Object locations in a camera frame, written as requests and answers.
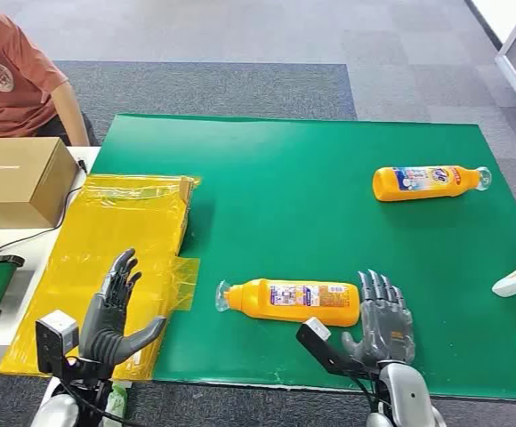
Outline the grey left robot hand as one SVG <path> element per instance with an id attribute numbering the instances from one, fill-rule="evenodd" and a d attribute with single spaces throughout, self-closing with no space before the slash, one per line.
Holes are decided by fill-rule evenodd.
<path id="1" fill-rule="evenodd" d="M 108 269 L 85 316 L 79 335 L 80 357 L 113 369 L 162 333 L 167 319 L 159 315 L 134 334 L 125 335 L 128 305 L 142 275 L 132 271 L 137 265 L 135 250 L 129 248 L 118 255 Z"/>

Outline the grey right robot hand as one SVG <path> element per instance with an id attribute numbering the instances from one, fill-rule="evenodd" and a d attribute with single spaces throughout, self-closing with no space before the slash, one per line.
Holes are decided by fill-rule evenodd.
<path id="1" fill-rule="evenodd" d="M 366 367 L 383 360 L 412 364 L 415 356 L 413 319 L 402 291 L 384 275 L 360 271 L 362 338 L 357 342 L 349 332 L 341 342 L 351 359 Z"/>

